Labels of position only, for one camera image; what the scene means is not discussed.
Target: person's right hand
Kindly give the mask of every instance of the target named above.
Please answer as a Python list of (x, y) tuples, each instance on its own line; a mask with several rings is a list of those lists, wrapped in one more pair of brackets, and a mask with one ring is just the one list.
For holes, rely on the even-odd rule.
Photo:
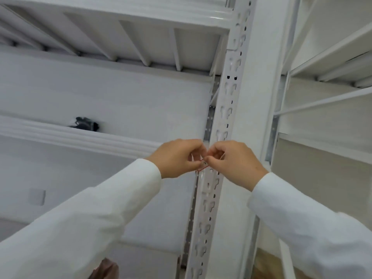
[(204, 160), (231, 182), (251, 192), (269, 173), (247, 145), (233, 140), (216, 142), (209, 148)]

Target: brown fabric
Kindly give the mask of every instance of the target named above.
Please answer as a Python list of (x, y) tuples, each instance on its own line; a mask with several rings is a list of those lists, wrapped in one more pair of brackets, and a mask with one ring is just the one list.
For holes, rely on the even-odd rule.
[(105, 258), (88, 279), (119, 279), (119, 267), (115, 262)]

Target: long sleeve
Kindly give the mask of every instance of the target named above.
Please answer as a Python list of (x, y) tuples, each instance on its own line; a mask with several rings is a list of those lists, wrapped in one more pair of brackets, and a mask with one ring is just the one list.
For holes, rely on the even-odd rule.
[(321, 278), (372, 278), (372, 231), (356, 219), (335, 213), (273, 173), (256, 185), (248, 207)]
[(1, 242), (1, 278), (87, 279), (160, 184), (158, 168), (138, 159), (78, 193)]

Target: person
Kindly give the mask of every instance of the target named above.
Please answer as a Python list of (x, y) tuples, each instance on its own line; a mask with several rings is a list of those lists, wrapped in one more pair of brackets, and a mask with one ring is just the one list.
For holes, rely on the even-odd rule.
[(244, 143), (175, 140), (87, 188), (0, 243), (2, 279), (86, 279), (124, 226), (159, 192), (162, 178), (204, 160), (252, 192), (249, 208), (325, 279), (372, 278), (372, 232), (269, 173)]

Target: person's right arm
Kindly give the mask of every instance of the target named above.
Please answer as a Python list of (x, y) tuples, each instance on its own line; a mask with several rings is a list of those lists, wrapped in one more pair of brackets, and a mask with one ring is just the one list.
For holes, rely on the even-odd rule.
[(252, 192), (249, 208), (321, 278), (372, 278), (372, 231), (359, 221), (269, 173), (244, 143), (217, 142), (207, 155), (210, 167)]

